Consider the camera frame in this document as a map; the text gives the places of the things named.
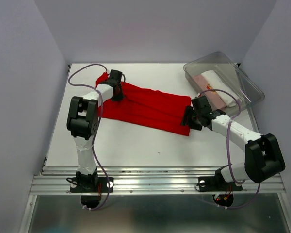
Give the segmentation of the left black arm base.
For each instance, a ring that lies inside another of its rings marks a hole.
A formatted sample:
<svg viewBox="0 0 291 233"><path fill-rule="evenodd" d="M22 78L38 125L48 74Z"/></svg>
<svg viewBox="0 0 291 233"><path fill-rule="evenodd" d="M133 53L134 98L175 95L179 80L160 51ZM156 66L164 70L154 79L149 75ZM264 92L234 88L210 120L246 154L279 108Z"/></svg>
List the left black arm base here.
<svg viewBox="0 0 291 233"><path fill-rule="evenodd" d="M108 193L113 192L114 178L99 177L94 174L84 175L80 172L75 177L68 177L66 181L70 183L71 193Z"/></svg>

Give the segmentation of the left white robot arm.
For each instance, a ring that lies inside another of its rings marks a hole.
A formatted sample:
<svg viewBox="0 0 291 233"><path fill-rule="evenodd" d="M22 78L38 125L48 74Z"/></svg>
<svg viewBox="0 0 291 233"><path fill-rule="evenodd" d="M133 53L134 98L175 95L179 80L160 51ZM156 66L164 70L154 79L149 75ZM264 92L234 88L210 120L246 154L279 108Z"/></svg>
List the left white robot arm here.
<svg viewBox="0 0 291 233"><path fill-rule="evenodd" d="M87 191L98 187L98 179L93 176L97 172L95 157L92 152L93 140L97 134L99 109L103 109L107 100L121 101L124 98L122 80L125 75L118 70L111 70L107 78L96 87L87 85L92 91L81 96L74 96L70 101L67 129L70 131L77 149L78 175L85 175L81 185Z"/></svg>

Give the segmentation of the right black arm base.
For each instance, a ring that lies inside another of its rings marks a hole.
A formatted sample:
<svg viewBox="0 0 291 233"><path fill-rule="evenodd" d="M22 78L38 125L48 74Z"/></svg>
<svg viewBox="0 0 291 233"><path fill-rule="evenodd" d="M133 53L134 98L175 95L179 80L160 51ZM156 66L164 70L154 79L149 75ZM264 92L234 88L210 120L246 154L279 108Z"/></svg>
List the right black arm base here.
<svg viewBox="0 0 291 233"><path fill-rule="evenodd" d="M215 171L213 176L201 176L195 185L199 192L220 192L220 191L242 191L242 185L237 186L234 182L226 182L221 174L221 170L227 166L221 167Z"/></svg>

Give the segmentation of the red t-shirt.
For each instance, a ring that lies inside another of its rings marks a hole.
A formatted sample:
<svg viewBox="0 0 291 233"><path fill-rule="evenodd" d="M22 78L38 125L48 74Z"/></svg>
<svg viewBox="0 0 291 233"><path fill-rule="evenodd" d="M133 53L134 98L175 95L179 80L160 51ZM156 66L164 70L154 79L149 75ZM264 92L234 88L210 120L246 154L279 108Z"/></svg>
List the red t-shirt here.
<svg viewBox="0 0 291 233"><path fill-rule="evenodd" d="M103 118L189 136L190 128L181 122L186 106L191 105L190 97L121 84L124 98L104 101Z"/></svg>

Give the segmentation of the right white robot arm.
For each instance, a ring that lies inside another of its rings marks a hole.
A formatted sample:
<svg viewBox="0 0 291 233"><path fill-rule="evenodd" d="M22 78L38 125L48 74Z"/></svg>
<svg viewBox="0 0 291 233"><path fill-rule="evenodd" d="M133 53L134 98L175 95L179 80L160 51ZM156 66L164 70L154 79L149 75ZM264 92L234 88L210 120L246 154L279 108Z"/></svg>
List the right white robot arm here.
<svg viewBox="0 0 291 233"><path fill-rule="evenodd" d="M205 96L192 99L186 106L181 124L190 129L208 128L226 137L244 152L244 162L228 164L220 168L213 183L218 189L225 189L231 182L252 180L261 183L285 170L286 165L277 138L269 133L262 135L232 120L224 111L213 110Z"/></svg>

